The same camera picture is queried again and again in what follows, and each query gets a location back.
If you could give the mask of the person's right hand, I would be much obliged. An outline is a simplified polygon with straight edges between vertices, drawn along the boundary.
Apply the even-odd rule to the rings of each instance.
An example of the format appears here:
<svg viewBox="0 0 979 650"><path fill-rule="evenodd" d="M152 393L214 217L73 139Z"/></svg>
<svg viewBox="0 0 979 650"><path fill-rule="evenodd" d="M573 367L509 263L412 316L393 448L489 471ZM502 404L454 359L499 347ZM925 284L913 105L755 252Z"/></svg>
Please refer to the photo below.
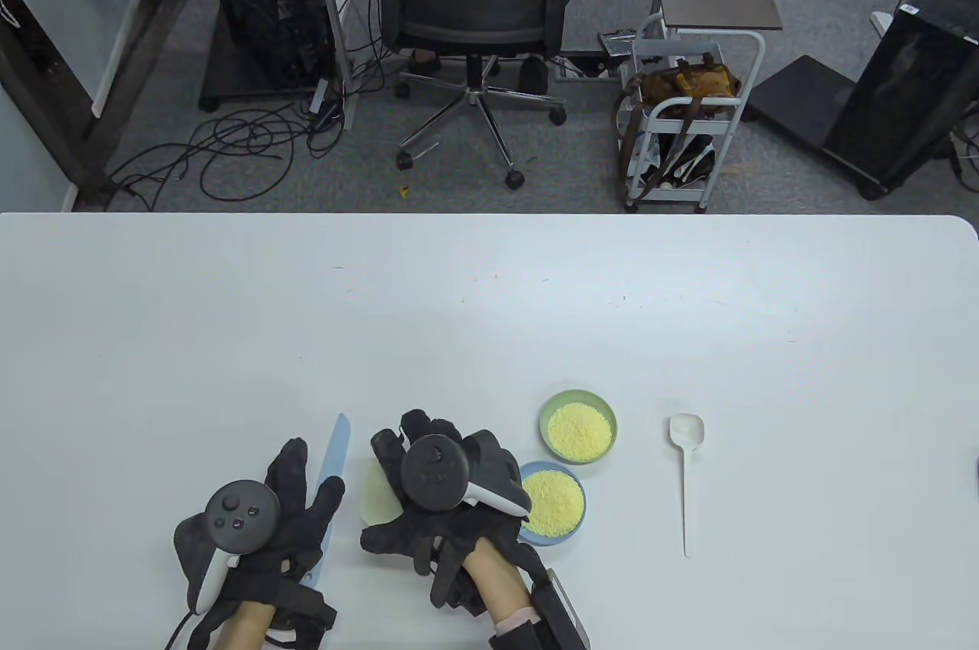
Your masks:
<svg viewBox="0 0 979 650"><path fill-rule="evenodd" d="M486 601L476 598L475 580L462 576L463 563L485 538L504 559L524 570L534 583L545 580L548 570L531 545L519 541L522 519L507 515L486 504L465 502L445 511L427 510L407 492L402 478L402 462L407 445L423 437L446 437L466 457L489 464L493 481L519 482L519 466L509 450L501 447L490 431L481 430L462 437L454 423L431 419L424 410L413 409L402 415L401 430L384 429L374 434L371 448L402 513L388 523L370 525L361 531L360 547L374 555L399 555L412 559L420 576L433 574L430 599L434 607L450 604L462 607L473 616L487 609Z"/></svg>

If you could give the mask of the person's left hand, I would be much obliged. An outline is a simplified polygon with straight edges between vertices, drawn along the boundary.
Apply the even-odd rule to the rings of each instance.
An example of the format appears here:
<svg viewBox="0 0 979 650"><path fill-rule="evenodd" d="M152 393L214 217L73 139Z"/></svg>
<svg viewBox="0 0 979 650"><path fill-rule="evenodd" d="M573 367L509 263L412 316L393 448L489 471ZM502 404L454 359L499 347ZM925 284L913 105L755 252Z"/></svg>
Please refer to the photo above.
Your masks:
<svg viewBox="0 0 979 650"><path fill-rule="evenodd" d="M252 602L332 625L335 611L303 581L323 556L345 483L329 476L307 503L307 457L303 439L288 440L263 481L227 483L178 525L174 548L192 614Z"/></svg>

